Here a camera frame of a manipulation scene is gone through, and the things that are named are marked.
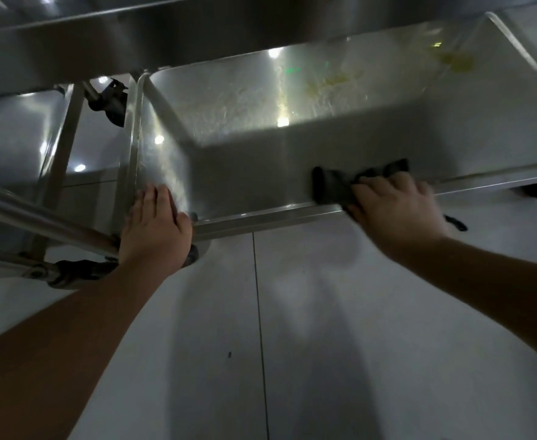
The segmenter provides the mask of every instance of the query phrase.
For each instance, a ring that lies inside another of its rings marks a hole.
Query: stainless steel tray
[[[83,92],[74,85],[0,98],[0,187],[47,208],[56,206]],[[0,252],[34,253],[38,237],[0,223]]]
[[[316,165],[409,158],[438,193],[537,182],[537,63],[497,15],[144,74],[131,83],[115,222],[164,182],[211,239],[340,211]]]

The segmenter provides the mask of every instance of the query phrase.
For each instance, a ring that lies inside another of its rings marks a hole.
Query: hand
[[[352,191],[360,204],[348,207],[353,218],[380,251],[398,263],[449,237],[433,190],[409,173],[360,178]]]
[[[147,266],[162,279],[181,268],[189,250],[193,228],[185,213],[173,216],[173,198],[165,185],[148,184],[140,192],[122,231],[121,266]]]

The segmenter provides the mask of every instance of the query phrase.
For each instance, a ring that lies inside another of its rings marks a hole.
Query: metal pole
[[[44,281],[54,281],[61,274],[54,264],[5,254],[0,254],[0,273]]]
[[[0,222],[101,255],[118,254],[117,243],[112,236],[69,222],[2,189]]]

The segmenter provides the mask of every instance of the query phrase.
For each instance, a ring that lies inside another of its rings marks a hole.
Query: scratched metal surface
[[[537,76],[484,17],[172,68],[144,86],[137,186],[167,183],[200,224],[309,205],[316,165],[408,157],[446,180],[537,163]]]

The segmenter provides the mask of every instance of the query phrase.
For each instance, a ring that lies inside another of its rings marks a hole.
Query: person's left arm
[[[0,439],[66,439],[144,304],[181,268],[191,222],[165,186],[139,195],[120,266],[0,335]]]

